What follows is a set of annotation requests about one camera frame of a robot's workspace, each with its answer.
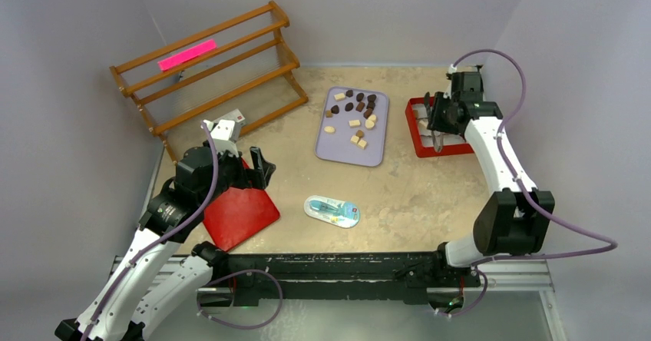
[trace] tan floor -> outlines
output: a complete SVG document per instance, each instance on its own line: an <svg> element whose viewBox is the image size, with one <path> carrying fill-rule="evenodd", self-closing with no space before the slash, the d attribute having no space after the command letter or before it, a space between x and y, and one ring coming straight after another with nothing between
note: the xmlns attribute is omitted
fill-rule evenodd
<svg viewBox="0 0 651 341"><path fill-rule="evenodd" d="M445 89L444 71L444 68L300 68L294 71L310 96L309 103L238 141L238 148L246 151L247 162L250 162L249 146L256 145L267 160L276 164L276 174L267 192L281 217L233 252L434 250L440 242L470 232L488 198L477 159L473 154L416 157L405 121L409 98ZM389 96L385 155L378 167L322 161L314 155L323 102L328 89L335 85L381 91ZM264 106L277 108L276 103L282 105L296 97L281 78L253 93L238 97L227 108L204 114L202 118L213 119L239 107L246 117L254 120L265 111ZM198 121L188 122L170 135L170 142L177 150L200 144L205 138ZM172 175L173 165L165 155L156 191ZM313 194L354 202L362 212L362 220L346 230L308 217L302 205ZM200 225L179 253L189 253L196 243L204 240L210 240L210 236Z"/></svg>

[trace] red cutting board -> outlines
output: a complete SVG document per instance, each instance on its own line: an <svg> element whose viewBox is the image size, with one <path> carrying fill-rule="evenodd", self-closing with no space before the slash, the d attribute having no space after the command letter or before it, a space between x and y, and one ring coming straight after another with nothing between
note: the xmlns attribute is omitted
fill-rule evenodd
<svg viewBox="0 0 651 341"><path fill-rule="evenodd" d="M206 208L204 216L203 225L215 245L229 251L276 222L280 212L264 190L231 187Z"/></svg>

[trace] pink block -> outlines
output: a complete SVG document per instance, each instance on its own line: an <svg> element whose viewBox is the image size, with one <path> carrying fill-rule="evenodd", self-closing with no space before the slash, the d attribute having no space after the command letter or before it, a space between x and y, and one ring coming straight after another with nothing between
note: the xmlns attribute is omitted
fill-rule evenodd
<svg viewBox="0 0 651 341"><path fill-rule="evenodd" d="M204 41L201 44L193 46L192 48L188 48L181 53L165 58L162 61L158 61L158 67L161 71L167 71L170 68L176 67L184 62L189 61L190 59L197 58L200 55L212 51L216 48L217 43L215 43L214 39L210 39L209 41Z"/></svg>

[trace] wooden shelf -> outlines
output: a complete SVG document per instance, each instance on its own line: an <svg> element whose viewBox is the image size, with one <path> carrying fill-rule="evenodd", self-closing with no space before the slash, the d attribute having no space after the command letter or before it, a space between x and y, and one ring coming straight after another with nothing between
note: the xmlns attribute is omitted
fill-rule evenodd
<svg viewBox="0 0 651 341"><path fill-rule="evenodd" d="M267 12L270 13L273 18L273 23L271 25L267 25L264 28L256 30L248 35L233 40L230 43L215 48L212 51L204 53L203 55L197 58L194 58L190 61L184 62L181 65L171 68L168 71L163 71L149 78L145 78L144 80L138 81L136 82L136 84L133 85L128 85L122 76L124 72L134 70L135 68L145 65L155 59L158 59L161 56L168 55L173 51L178 51L183 47L192 45L197 41L208 38L211 35L215 35L221 31L224 31L228 28L232 28L243 22L249 21L252 18L258 17L260 15L264 15ZM250 123L247 126L243 127L241 130L241 134L249 133L255 130L256 128L262 126L263 124L278 118L279 116L291 111L292 109L300 106L301 104L305 104L308 101L307 93L305 93L305 91L301 88L299 83L292 75L292 70L300 67L299 59L289 49L289 46L285 43L282 32L280 31L281 28L286 28L288 26L289 26L289 18L287 17L287 14L274 1L271 1L269 2L269 4L264 5L263 7L254 9L251 12L247 12L244 15L240 15L238 17L232 18L226 22L222 22L218 25L213 26L212 28L207 28L206 30L197 32L196 34L191 35L185 39L181 39L175 43L166 45L162 48L157 49L156 51L152 51L149 54L143 55L127 63L118 66L111 66L111 74L113 75L113 79L117 84L118 90L122 93L123 96L125 96L126 98L131 98L134 101L134 103L138 108L138 111L140 112L140 114L142 115L145 121L145 124L147 125L147 128L149 129L149 132L152 133L153 136L160 138L160 140L163 142L163 145L165 146L165 149L167 150L167 153L172 158L172 161L176 163L178 162L178 159L176 158L176 155L173 152L173 148L167 142L166 131L169 131L173 127L176 127L177 125L185 121L188 121L191 118L199 114L202 114L205 111L210 110L211 108L214 108L230 99L233 99L234 97L237 97L238 95L241 95L246 91L253 89L256 86L264 84L265 82L268 82L273 78L283 76L292 86L294 91L296 91L296 93L299 95L299 98L277 109L276 111L260 118L258 121L254 121L253 123ZM166 78L179 74L183 70L198 65L199 63L202 63L208 59L214 58L217 55L221 55L222 53L226 53L231 49L237 48L243 44L246 44L252 40L260 38L269 33L273 33L273 40L271 41L268 41L253 49L245 51L242 54L236 55L235 57L232 57L222 63L219 63L218 65L214 65L199 73L193 74L188 78L184 78L183 80L180 80L177 83L172 84L171 86L167 86L161 90L158 90L153 94L149 94L142 98L139 98L136 95L136 91L140 91L153 84L159 83L160 81L165 80ZM228 68L236 63L245 61L247 58L250 58L272 47L276 47L276 53L278 54L279 57L280 68L270 71L262 76L259 76L253 79L252 81L249 81L248 83L241 85L236 89L233 89L232 91L217 96L214 99L205 102L202 105L199 105L193 109L190 109L189 111L186 111L185 113L182 113L181 115L178 115L169 121L165 121L162 124L156 124L154 119L151 117L146 107L147 104L156 101L157 99L160 99L165 95L172 93L173 91L179 90L196 81L199 81L202 78L205 78L212 74L216 74L218 71L222 71L223 69Z"/></svg>

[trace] lavender tray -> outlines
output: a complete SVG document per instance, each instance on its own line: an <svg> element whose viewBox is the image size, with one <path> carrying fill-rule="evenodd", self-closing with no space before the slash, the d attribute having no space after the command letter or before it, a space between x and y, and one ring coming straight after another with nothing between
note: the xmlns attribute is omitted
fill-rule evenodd
<svg viewBox="0 0 651 341"><path fill-rule="evenodd" d="M346 98L342 101L335 100L335 94L345 93L348 89L352 89L355 94L352 98ZM372 130L367 130L364 126L363 111L357 112L356 109L346 111L345 105L352 102L357 107L357 100L355 97L358 93L364 93L364 103L366 97L370 94L377 95L375 100L375 110L373 114L378 117L375 127ZM333 105L339 106L339 114L333 114L331 118L326 117L326 110L330 109ZM319 135L316 137L316 146L314 151L316 156L326 160L335 161L349 164L358 164L360 166L375 167L382 162L382 157L385 152L385 135L386 124L388 117L388 97L386 94L379 91L371 91L355 88L344 88L335 86L328 90L328 97L325 99L325 106L321 115L321 124L319 125ZM348 121L360 120L362 126L350 127ZM336 131L334 134L326 133L323 128L325 126L333 126ZM364 139L368 143L366 149L361 149L357 145L350 142L350 137L357 132L357 130L364 131Z"/></svg>

